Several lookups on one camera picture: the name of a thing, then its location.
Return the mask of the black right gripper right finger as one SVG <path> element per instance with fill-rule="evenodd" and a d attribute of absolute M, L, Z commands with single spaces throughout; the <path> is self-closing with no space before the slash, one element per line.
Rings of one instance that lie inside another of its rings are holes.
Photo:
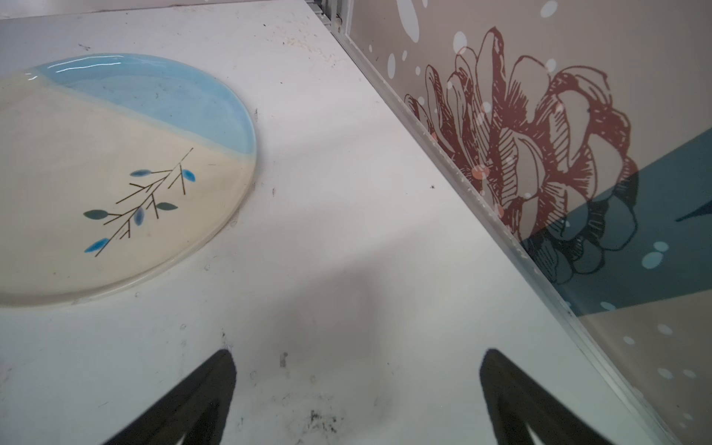
<path fill-rule="evenodd" d="M 487 350 L 479 378 L 499 445 L 611 444 L 499 350 Z"/>

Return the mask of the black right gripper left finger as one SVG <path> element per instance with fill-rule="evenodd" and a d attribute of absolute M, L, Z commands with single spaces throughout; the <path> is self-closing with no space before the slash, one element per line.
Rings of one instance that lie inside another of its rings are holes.
<path fill-rule="evenodd" d="M 107 443 L 219 444 L 236 383 L 232 354 L 218 350 Z"/>

